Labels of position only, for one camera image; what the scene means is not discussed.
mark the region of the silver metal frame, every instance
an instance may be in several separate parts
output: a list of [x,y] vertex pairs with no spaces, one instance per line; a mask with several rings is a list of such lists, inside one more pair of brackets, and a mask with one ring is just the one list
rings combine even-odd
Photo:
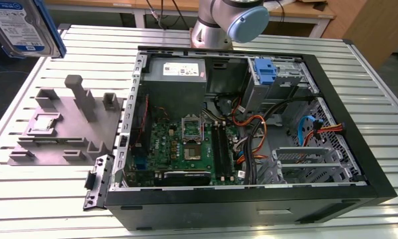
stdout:
[[[78,26],[61,33],[64,59],[40,58],[0,120],[0,238],[398,238],[398,197],[362,207],[323,224],[208,228],[192,231],[127,231],[110,211],[83,212],[91,166],[11,167],[7,157],[37,106],[37,87],[63,87],[82,72],[94,96],[128,97],[138,45],[188,47],[187,31]],[[235,50],[314,54],[398,193],[398,100],[355,50],[342,40],[261,36]]]

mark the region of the red wire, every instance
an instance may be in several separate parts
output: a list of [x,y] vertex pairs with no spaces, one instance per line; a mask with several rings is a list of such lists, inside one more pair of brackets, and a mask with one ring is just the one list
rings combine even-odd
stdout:
[[[317,133],[325,133],[325,132],[338,132],[338,131],[342,131],[342,127],[338,127],[338,128],[333,128],[333,129],[321,129]],[[306,146],[309,140],[311,139],[314,135],[314,131],[310,131],[310,133],[307,133],[306,137],[305,137],[305,141],[303,141],[303,145],[302,147]]]
[[140,134],[143,133],[143,127],[144,127],[146,117],[147,117],[147,110],[148,110],[148,95],[146,95],[146,111],[144,111],[144,115],[143,115],[143,120],[140,122],[140,129],[139,129],[139,134],[138,134],[138,138],[136,138],[135,144],[138,143],[139,138],[140,138]]

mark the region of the orange wire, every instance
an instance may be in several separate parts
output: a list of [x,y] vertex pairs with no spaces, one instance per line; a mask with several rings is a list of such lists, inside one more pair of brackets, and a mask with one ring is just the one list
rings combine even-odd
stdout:
[[[342,127],[341,128],[331,128],[331,129],[321,129],[317,133],[323,133],[323,132],[338,132],[342,131]],[[311,136],[314,135],[314,131],[310,131],[310,133],[307,133],[306,137],[305,137],[305,141],[303,141],[303,145],[302,147],[306,146],[309,140],[311,139]]]

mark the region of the side panel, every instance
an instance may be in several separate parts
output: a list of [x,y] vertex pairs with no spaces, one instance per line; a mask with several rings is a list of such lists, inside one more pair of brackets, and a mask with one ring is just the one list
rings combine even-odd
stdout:
[[363,201],[297,200],[110,206],[128,230],[271,226],[323,222]]

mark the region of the motherboard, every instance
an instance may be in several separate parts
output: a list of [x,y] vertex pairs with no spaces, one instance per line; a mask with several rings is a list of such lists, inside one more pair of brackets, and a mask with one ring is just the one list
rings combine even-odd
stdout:
[[[188,135],[200,139],[186,139]],[[135,170],[127,172],[128,186],[160,186],[167,184],[164,178],[171,178],[166,186],[236,185],[231,152],[236,140],[236,127],[226,123],[155,122],[148,155],[132,156]]]

